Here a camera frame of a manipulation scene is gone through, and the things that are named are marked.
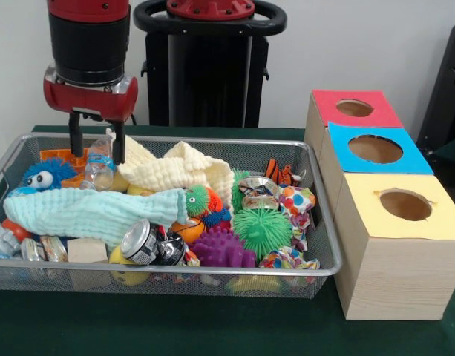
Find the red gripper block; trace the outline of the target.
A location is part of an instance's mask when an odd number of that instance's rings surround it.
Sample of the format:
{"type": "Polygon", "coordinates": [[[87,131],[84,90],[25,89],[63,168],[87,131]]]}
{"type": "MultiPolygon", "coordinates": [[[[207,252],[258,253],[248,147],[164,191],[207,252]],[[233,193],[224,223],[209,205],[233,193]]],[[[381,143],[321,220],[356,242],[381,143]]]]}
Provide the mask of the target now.
{"type": "Polygon", "coordinates": [[[133,76],[124,76],[114,85],[80,87],[62,80],[54,65],[45,71],[43,81],[45,100],[50,108],[69,113],[71,153],[83,157],[83,134],[79,126],[80,114],[94,120],[114,122],[115,140],[112,157],[115,165],[125,162],[126,122],[134,112],[138,84],[133,76]]]}

